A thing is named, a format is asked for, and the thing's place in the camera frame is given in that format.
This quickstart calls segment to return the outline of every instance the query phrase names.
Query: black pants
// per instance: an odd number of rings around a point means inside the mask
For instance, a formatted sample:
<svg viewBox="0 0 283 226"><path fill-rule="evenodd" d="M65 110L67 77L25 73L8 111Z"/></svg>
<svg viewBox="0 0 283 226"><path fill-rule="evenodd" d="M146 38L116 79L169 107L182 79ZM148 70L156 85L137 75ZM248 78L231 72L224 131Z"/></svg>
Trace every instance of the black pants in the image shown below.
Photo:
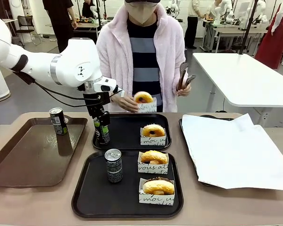
<svg viewBox="0 0 283 226"><path fill-rule="evenodd" d="M68 40L74 37L74 29L70 23L68 25L55 24L52 25L52 28L55 32L58 41L58 49L61 53L68 46Z"/></svg>
<svg viewBox="0 0 283 226"><path fill-rule="evenodd" d="M188 27L185 32L184 42L186 48L192 48L194 45L196 31L197 31L198 17L188 16Z"/></svg>

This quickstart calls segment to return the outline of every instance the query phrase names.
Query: paper donut holder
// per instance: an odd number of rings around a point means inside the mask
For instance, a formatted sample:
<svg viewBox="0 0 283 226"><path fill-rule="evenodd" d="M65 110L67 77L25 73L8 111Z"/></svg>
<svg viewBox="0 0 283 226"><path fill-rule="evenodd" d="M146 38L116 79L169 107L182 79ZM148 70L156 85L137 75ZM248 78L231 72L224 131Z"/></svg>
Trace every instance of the paper donut holder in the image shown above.
<svg viewBox="0 0 283 226"><path fill-rule="evenodd" d="M153 98L153 102L138 104L138 113L157 112L157 100Z"/></svg>
<svg viewBox="0 0 283 226"><path fill-rule="evenodd" d="M174 191L174 194L166 194L166 195L145 194L143 192L142 186L146 181L147 181L146 179L143 178L140 179L139 203L173 206L176 191Z"/></svg>
<svg viewBox="0 0 283 226"><path fill-rule="evenodd" d="M165 146L166 145L166 130L165 135L162 137L146 137L142 135L142 129L141 128L141 145L157 145L157 146Z"/></svg>
<svg viewBox="0 0 283 226"><path fill-rule="evenodd" d="M143 152L139 152L137 160L137 168L139 173L157 173L168 174L169 155L165 154L168 162L166 164L147 164L141 162Z"/></svg>

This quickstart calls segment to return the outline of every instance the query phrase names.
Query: can lid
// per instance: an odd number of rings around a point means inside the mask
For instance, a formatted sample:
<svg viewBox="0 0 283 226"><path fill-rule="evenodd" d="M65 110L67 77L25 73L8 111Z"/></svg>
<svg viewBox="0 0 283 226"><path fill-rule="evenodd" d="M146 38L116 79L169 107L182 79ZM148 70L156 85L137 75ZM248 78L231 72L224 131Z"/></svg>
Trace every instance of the can lid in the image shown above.
<svg viewBox="0 0 283 226"><path fill-rule="evenodd" d="M58 113L60 113L61 111L62 111L62 108L60 108L60 107L55 107L55 108L50 109L49 113L50 113L50 114L58 114Z"/></svg>
<svg viewBox="0 0 283 226"><path fill-rule="evenodd" d="M110 161L118 160L122 153L118 149L109 149L105 152L105 158Z"/></svg>

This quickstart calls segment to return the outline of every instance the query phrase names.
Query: pink fleece jacket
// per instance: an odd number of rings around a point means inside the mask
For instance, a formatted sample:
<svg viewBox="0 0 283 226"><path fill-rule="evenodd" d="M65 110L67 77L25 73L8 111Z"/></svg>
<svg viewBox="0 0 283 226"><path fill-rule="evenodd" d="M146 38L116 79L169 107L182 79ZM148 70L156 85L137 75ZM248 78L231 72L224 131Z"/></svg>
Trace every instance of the pink fleece jacket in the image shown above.
<svg viewBox="0 0 283 226"><path fill-rule="evenodd" d="M177 112L176 84L180 78L180 64L185 61L183 29L178 21L166 14L160 3L155 12L158 16L158 28L154 35L154 45L160 68L163 111ZM118 86L131 96L133 59L127 19L128 12L125 6L122 6L114 19L101 29L96 46L103 76L115 79ZM125 111L116 103L110 103L108 110L110 112Z"/></svg>

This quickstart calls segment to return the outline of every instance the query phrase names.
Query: donut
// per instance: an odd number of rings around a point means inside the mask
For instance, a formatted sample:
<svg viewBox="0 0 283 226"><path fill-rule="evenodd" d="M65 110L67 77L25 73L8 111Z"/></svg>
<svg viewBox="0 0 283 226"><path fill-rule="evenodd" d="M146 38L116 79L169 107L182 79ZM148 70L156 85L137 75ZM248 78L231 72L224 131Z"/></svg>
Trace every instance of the donut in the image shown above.
<svg viewBox="0 0 283 226"><path fill-rule="evenodd" d="M153 97L147 92L137 92L134 95L134 101L141 104L141 103L151 103L153 102Z"/></svg>
<svg viewBox="0 0 283 226"><path fill-rule="evenodd" d="M141 162L150 162L150 164L167 164L168 158L161 152L150 150L141 155Z"/></svg>
<svg viewBox="0 0 283 226"><path fill-rule="evenodd" d="M165 130L160 125L151 124L142 128L141 135L146 137L163 137Z"/></svg>
<svg viewBox="0 0 283 226"><path fill-rule="evenodd" d="M146 194L174 194L175 187L172 181L166 178L153 178L147 180L143 186L142 190Z"/></svg>

